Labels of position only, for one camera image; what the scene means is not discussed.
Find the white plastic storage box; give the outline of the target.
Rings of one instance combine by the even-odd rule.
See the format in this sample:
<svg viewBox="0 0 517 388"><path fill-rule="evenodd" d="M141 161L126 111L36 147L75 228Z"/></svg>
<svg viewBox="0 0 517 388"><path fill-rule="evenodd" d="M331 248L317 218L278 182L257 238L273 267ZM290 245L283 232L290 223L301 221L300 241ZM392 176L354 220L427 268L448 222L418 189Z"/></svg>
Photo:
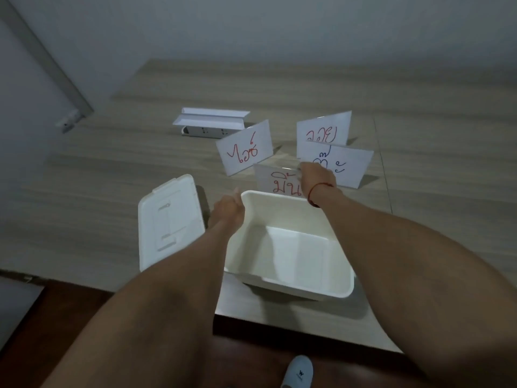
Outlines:
<svg viewBox="0 0 517 388"><path fill-rule="evenodd" d="M323 301L348 298L355 273L320 208L287 195L247 190L241 228L224 271L245 285Z"/></svg>

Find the person's left forearm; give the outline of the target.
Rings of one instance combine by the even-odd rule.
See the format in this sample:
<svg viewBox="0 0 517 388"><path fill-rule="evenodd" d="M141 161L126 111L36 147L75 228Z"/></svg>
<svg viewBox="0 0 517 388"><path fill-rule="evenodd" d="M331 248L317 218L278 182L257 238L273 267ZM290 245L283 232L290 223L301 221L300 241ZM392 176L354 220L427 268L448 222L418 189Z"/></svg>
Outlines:
<svg viewBox="0 0 517 388"><path fill-rule="evenodd" d="M209 342L226 219L136 276L87 323L41 388L172 388L195 384Z"/></svg>

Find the white card blue writing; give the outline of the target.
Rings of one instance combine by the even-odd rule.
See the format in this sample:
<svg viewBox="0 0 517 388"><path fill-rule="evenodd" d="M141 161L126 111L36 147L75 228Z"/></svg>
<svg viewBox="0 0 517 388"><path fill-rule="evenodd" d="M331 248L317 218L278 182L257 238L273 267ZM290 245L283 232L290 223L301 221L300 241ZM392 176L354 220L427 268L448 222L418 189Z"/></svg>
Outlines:
<svg viewBox="0 0 517 388"><path fill-rule="evenodd" d="M337 185L358 189L374 151L312 141L297 143L297 158L318 163L335 176Z"/></svg>

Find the white plastic box lid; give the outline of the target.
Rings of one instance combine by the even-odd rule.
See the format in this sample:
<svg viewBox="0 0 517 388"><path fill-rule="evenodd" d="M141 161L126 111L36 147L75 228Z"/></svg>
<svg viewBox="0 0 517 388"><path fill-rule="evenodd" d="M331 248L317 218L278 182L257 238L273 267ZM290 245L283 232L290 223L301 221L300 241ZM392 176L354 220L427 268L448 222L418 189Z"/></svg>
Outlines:
<svg viewBox="0 0 517 388"><path fill-rule="evenodd" d="M203 235L203 212L192 175L173 178L143 197L138 227L141 272Z"/></svg>

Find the white power strip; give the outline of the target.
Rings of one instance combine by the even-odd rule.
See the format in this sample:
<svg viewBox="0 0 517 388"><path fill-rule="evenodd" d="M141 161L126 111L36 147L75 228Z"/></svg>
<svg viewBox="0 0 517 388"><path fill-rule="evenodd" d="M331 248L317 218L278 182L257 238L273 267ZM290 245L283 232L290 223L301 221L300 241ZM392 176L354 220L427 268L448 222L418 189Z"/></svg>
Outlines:
<svg viewBox="0 0 517 388"><path fill-rule="evenodd" d="M222 139L242 130L243 129L182 126L180 131L182 136Z"/></svg>

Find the white slipper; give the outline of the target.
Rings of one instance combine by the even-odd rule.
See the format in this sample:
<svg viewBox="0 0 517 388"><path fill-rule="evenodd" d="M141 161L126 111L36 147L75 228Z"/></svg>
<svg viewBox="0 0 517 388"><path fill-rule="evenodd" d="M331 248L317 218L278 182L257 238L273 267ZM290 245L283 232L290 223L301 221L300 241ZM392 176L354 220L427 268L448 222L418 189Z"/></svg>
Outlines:
<svg viewBox="0 0 517 388"><path fill-rule="evenodd" d="M313 376L311 359L306 355L298 355L288 365L281 388L311 388Z"/></svg>

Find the person's right hand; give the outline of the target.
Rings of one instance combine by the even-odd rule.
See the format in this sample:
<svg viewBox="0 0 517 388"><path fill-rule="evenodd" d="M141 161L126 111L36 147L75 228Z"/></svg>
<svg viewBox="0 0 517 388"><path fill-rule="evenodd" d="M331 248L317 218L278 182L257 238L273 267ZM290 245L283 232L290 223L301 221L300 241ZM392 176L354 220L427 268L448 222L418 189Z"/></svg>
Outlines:
<svg viewBox="0 0 517 388"><path fill-rule="evenodd" d="M316 186L328 186L335 187L337 185L336 178L333 173L323 167L320 164L320 174L314 178L300 178L299 182L301 184L301 190L303 195L309 199L311 191Z"/></svg>

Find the white folded paper sheet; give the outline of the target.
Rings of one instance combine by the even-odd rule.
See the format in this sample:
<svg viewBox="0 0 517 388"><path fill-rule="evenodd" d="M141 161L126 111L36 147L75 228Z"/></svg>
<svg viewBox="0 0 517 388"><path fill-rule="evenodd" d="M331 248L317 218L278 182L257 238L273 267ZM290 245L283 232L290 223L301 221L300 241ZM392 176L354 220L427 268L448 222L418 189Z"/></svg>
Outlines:
<svg viewBox="0 0 517 388"><path fill-rule="evenodd" d="M173 125L183 127L243 130L249 110L182 108Z"/></svg>

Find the white card red writing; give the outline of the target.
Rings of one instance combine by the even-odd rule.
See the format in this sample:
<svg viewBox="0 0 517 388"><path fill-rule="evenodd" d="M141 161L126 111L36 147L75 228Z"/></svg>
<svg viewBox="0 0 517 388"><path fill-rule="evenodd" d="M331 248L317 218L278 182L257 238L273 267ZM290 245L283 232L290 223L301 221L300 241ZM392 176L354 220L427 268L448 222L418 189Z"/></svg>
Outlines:
<svg viewBox="0 0 517 388"><path fill-rule="evenodd" d="M269 120L254 124L216 142L227 176L237 174L274 154Z"/></svg>
<svg viewBox="0 0 517 388"><path fill-rule="evenodd" d="M347 146L352 111L327 115L296 123L296 157L301 158L302 142Z"/></svg>
<svg viewBox="0 0 517 388"><path fill-rule="evenodd" d="M305 198L301 190L301 179L298 169L254 164L253 170L259 191Z"/></svg>

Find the person's right forearm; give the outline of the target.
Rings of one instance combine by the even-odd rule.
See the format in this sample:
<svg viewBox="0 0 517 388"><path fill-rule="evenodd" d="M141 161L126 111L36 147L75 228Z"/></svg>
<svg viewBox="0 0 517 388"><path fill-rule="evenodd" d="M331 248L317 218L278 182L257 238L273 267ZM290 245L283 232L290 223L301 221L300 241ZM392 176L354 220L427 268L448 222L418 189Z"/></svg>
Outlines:
<svg viewBox="0 0 517 388"><path fill-rule="evenodd" d="M517 287L456 241L316 186L379 324L443 386L517 388Z"/></svg>

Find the grey metal door frame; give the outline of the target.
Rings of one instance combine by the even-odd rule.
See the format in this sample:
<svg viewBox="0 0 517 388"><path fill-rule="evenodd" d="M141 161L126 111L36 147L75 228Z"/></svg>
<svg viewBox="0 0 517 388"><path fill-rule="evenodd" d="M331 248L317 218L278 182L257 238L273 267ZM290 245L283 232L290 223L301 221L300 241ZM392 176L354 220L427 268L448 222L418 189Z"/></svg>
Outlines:
<svg viewBox="0 0 517 388"><path fill-rule="evenodd" d="M0 19L75 108L85 117L93 114L92 106L58 65L10 0L0 0Z"/></svg>

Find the person's left hand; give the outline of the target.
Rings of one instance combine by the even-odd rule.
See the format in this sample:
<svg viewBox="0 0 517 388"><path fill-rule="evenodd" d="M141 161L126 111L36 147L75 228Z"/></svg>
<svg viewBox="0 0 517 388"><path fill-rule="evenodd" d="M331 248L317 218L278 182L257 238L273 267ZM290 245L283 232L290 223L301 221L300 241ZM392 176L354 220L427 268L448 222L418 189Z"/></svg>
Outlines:
<svg viewBox="0 0 517 388"><path fill-rule="evenodd" d="M245 207L241 201L234 201L231 195L223 197L214 204L208 220L208 229L216 228L231 237L243 225Z"/></svg>

